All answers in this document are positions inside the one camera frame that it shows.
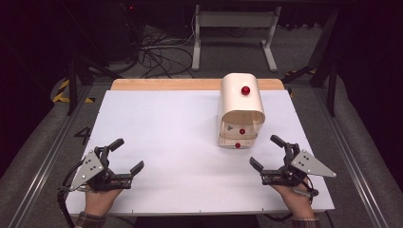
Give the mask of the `white table cover sheet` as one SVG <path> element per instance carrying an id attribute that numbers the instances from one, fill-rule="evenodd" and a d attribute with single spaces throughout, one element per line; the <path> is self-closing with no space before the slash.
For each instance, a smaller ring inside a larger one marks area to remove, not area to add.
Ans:
<path id="1" fill-rule="evenodd" d="M 88 149 L 117 139 L 124 144 L 109 155 L 110 169 L 126 173 L 138 162 L 144 169 L 114 202 L 116 216 L 261 214 L 283 212 L 279 194 L 261 183 L 250 165 L 283 165 L 284 151 L 273 135 L 311 148 L 292 100 L 285 90 L 266 90 L 266 115 L 249 149 L 218 145 L 217 90 L 109 90 L 93 126 Z"/>

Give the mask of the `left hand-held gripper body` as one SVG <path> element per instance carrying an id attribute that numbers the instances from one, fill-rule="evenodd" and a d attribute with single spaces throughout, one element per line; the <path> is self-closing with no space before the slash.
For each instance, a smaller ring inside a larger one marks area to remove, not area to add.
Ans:
<path id="1" fill-rule="evenodd" d="M 109 147 L 95 147 L 90 150 L 69 187 L 70 191 L 88 185 L 94 191 L 110 191 L 130 189 L 133 176 L 131 174 L 114 174 L 108 169 Z"/>

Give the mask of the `yellow black hazard tape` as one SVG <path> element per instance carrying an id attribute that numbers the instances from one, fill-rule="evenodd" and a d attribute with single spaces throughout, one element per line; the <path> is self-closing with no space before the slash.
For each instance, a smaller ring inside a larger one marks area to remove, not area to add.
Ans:
<path id="1" fill-rule="evenodd" d="M 69 85 L 69 79 L 65 78 L 65 80 L 59 86 L 59 89 L 56 92 L 54 98 L 52 99 L 52 101 L 54 103 L 58 103 L 58 102 L 69 103 L 69 98 L 64 97 L 64 95 L 63 95 L 64 92 L 66 91 L 68 85 Z M 95 103 L 95 101 L 96 101 L 95 98 L 88 97 L 88 98 L 86 98 L 85 103 L 92 104 L 92 103 Z"/>

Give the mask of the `black metal stand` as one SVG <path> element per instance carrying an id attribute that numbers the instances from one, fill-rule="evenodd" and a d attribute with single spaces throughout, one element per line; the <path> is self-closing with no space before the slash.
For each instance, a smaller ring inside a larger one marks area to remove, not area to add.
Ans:
<path id="1" fill-rule="evenodd" d="M 323 31 L 317 41 L 316 47 L 310 57 L 308 65 L 292 72 L 290 71 L 281 81 L 288 84 L 296 78 L 308 74 L 314 70 L 315 73 L 310 81 L 312 87 L 320 87 L 325 81 L 328 81 L 327 86 L 327 109 L 332 117 L 335 114 L 335 96 L 336 96 L 336 71 L 337 64 L 335 57 L 332 55 L 330 47 L 334 26 L 338 16 L 338 9 L 333 9 L 327 19 Z"/>
<path id="2" fill-rule="evenodd" d="M 122 76 L 107 69 L 103 53 L 100 51 L 98 43 L 91 36 L 91 29 L 86 27 L 89 23 L 86 18 L 86 8 L 76 4 L 73 0 L 62 0 L 62 9 L 66 12 L 67 29 L 70 36 L 67 40 L 68 81 L 69 81 L 69 110 L 71 116 L 78 104 L 77 80 L 84 86 L 91 86 L 94 82 L 95 73 L 90 68 L 95 68 L 101 75 L 111 79 L 122 79 Z"/>

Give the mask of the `aluminium floor rail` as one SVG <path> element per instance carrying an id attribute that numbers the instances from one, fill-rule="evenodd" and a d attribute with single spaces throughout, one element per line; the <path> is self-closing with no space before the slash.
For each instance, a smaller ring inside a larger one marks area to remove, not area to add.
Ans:
<path id="1" fill-rule="evenodd" d="M 11 219 L 6 222 L 6 228 L 22 228 L 25 224 L 91 89 L 91 85 L 80 87 L 77 92 L 78 104 L 70 115 L 67 114 L 67 104 L 53 107 L 11 163 L 7 171 L 10 184 L 10 206 L 7 210 L 11 213 Z"/>
<path id="2" fill-rule="evenodd" d="M 364 204 L 374 228 L 390 228 L 387 220 L 385 220 L 385 217 L 380 210 L 380 207 L 372 190 L 369 187 L 367 180 L 363 176 L 363 173 L 354 158 L 353 152 L 348 145 L 336 118 L 333 117 L 328 111 L 325 95 L 319 88 L 314 88 L 313 91 L 321 106 L 321 109 L 324 111 L 328 124 L 332 128 L 332 133 L 336 137 L 336 144 L 338 146 L 340 156 L 348 169 L 355 189 Z"/>

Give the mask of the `person's right hand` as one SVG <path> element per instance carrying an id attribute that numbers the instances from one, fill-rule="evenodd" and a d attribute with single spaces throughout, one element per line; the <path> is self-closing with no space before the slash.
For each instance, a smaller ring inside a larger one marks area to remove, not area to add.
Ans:
<path id="1" fill-rule="evenodd" d="M 289 186 L 273 185 L 273 188 L 281 195 L 294 219 L 314 219 L 316 217 L 307 197 L 296 193 Z"/>

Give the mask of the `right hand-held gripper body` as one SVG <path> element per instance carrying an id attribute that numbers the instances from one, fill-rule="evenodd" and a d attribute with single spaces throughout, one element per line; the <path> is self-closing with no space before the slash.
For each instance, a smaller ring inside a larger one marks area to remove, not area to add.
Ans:
<path id="1" fill-rule="evenodd" d="M 297 143 L 279 142 L 284 149 L 284 165 L 278 170 L 261 170 L 263 185 L 282 185 L 297 187 L 304 183 L 308 175 L 335 178 L 336 173 L 324 163 L 300 149 Z"/>

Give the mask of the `black equipment case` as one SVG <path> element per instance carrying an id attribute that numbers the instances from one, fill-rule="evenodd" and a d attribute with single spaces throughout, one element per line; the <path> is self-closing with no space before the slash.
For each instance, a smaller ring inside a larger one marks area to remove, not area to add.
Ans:
<path id="1" fill-rule="evenodd" d="M 128 5 L 120 1 L 99 1 L 89 3 L 88 7 L 104 57 L 109 62 L 136 62 L 139 40 Z"/>

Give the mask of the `cream mini drawer cabinet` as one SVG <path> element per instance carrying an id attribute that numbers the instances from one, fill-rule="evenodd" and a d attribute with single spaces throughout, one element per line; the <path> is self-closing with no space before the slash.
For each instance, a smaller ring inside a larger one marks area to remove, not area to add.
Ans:
<path id="1" fill-rule="evenodd" d="M 221 80 L 218 137 L 221 121 L 263 123 L 265 113 L 257 78 L 250 73 L 230 73 Z"/>

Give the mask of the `person's left hand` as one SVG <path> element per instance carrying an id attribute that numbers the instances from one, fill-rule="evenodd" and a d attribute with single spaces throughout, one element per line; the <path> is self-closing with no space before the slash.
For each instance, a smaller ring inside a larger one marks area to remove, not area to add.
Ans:
<path id="1" fill-rule="evenodd" d="M 92 216 L 105 216 L 112 208 L 115 199 L 122 193 L 122 189 L 98 192 L 86 192 L 84 211 Z"/>

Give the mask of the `white metal table frame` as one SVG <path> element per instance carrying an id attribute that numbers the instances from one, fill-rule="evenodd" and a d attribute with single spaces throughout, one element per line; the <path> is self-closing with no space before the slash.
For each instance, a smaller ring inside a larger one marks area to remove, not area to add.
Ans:
<path id="1" fill-rule="evenodd" d="M 269 11 L 207 11 L 201 10 L 201 6 L 195 7 L 193 19 L 194 47 L 192 69 L 198 70 L 201 61 L 201 28 L 267 28 L 268 33 L 265 40 L 262 40 L 261 47 L 264 51 L 267 65 L 272 72 L 277 72 L 271 44 L 278 25 L 281 7 L 275 7 Z"/>

